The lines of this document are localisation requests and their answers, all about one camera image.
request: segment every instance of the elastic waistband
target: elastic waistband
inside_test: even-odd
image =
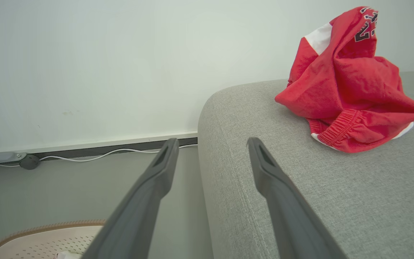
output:
[[[342,111],[338,118],[325,131],[320,133],[317,138],[329,146],[346,138],[358,114],[357,110],[348,109]]]

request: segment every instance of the gray sofa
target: gray sofa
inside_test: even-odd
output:
[[[414,72],[401,74],[414,99]],[[198,127],[202,184],[216,259],[279,258],[246,142],[260,138],[349,258],[414,258],[414,128],[371,151],[315,141],[274,97],[286,80],[215,93]]]

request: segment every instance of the red garment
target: red garment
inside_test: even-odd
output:
[[[406,133],[414,100],[402,89],[399,69],[375,57],[378,12],[358,7],[301,39],[287,88],[276,96],[309,121],[312,136],[356,153]]]

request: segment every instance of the baseboard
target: baseboard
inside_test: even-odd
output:
[[[18,150],[7,150],[13,151],[16,153],[46,153],[54,151],[65,151],[65,150],[74,150],[74,149],[91,149],[94,147],[102,146],[118,146],[118,145],[127,145],[135,143],[145,143],[153,141],[165,141],[170,138],[186,139],[186,138],[196,138],[197,131],[187,131],[174,134],[161,134],[161,135],[150,135],[150,136],[140,136],[136,138],[120,138],[120,139],[106,139],[106,140],[97,140],[97,141],[86,141],[82,143],[63,143],[58,146],[26,146]]]

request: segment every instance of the black baseboard strip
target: black baseboard strip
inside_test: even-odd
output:
[[[65,150],[65,151],[55,151],[55,152],[44,152],[33,154],[38,158],[43,158],[46,156],[59,156],[64,158],[81,158],[81,157],[92,157],[100,156],[106,154],[109,151],[116,149],[137,149],[137,150],[150,150],[150,149],[160,149],[166,141],[153,141],[145,143],[135,143],[128,145],[117,145],[117,146],[102,146],[102,147],[93,147],[91,149],[74,149],[74,150]],[[179,139],[180,146],[186,146],[191,144],[197,144],[197,138],[188,138],[188,139]],[[114,154],[125,153],[130,151],[118,151]]]

